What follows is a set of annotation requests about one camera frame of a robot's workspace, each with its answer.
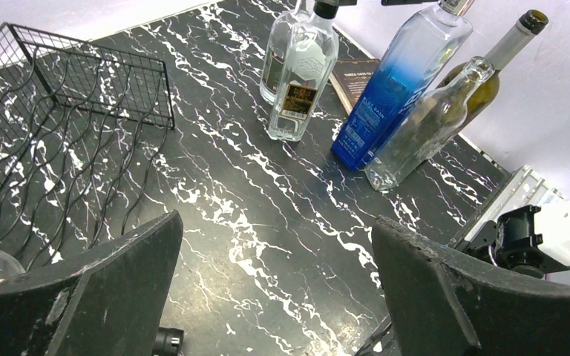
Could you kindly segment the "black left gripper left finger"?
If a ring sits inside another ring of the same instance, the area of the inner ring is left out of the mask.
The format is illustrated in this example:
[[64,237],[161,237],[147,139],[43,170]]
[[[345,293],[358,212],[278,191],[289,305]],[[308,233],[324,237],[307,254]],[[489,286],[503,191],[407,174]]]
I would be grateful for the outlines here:
[[0,355],[150,355],[182,238],[173,211],[0,283]]

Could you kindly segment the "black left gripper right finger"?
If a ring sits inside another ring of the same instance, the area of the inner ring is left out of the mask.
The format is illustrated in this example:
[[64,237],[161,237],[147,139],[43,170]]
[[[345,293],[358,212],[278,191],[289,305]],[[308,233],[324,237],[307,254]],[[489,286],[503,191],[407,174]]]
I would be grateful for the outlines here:
[[570,286],[493,266],[386,217],[372,245],[402,355],[570,355]]

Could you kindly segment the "square clear bottle black cap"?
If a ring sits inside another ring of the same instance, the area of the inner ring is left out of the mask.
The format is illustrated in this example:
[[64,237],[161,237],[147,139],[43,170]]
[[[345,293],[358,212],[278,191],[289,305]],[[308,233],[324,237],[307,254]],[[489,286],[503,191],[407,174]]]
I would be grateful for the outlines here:
[[338,58],[333,22],[338,1],[317,1],[311,16],[292,27],[269,117],[274,140],[301,140]]

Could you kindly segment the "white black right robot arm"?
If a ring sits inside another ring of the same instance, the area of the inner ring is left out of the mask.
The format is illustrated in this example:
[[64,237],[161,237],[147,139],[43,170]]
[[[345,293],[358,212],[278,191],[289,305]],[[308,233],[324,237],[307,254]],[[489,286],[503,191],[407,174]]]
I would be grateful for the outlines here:
[[528,204],[488,221],[456,250],[485,263],[543,279],[570,270],[570,200]]

